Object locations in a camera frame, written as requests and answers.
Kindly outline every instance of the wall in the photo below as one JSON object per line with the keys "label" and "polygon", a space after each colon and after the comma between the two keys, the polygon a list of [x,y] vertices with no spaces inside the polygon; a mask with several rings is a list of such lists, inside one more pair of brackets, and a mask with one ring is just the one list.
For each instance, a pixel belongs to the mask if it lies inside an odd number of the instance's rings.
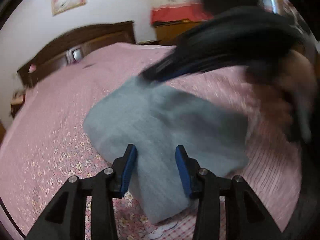
{"label": "wall", "polygon": [[8,127],[10,100],[21,88],[17,69],[62,33],[88,24],[133,20],[137,41],[153,40],[151,0],[87,0],[52,16],[51,0],[23,0],[0,30],[0,119]]}

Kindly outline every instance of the blue gripper pad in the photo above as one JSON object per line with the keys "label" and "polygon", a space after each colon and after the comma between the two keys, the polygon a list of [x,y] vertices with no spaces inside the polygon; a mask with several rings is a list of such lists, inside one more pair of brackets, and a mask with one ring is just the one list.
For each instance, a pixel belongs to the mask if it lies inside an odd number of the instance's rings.
{"label": "blue gripper pad", "polygon": [[176,147],[175,157],[184,193],[189,198],[199,198],[202,192],[202,183],[197,177],[199,163],[188,157],[183,145]]}
{"label": "blue gripper pad", "polygon": [[133,144],[128,144],[123,157],[116,158],[112,168],[115,172],[111,191],[114,198],[122,198],[128,191],[133,168],[137,160],[137,149]]}

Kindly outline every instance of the gray fabric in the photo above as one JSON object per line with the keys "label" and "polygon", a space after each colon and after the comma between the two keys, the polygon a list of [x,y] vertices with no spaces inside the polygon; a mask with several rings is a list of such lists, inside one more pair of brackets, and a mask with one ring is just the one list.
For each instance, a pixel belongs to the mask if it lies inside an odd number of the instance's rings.
{"label": "gray fabric", "polygon": [[151,223],[190,206],[183,193],[175,148],[184,145],[201,167],[225,176],[244,167],[247,117],[175,88],[146,86],[138,77],[98,102],[84,120],[84,131],[109,162],[133,143],[137,167],[129,191]]}

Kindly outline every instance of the wooden headboard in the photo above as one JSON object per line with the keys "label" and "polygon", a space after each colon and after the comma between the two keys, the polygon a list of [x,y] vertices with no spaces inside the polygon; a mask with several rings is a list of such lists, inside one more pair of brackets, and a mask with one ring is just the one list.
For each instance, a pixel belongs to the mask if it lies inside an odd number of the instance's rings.
{"label": "wooden headboard", "polygon": [[[132,21],[89,25],[66,32],[48,43],[32,60],[19,68],[17,74],[23,85],[33,87],[59,68],[116,42],[135,44]],[[31,64],[36,65],[36,70],[29,73]]]}

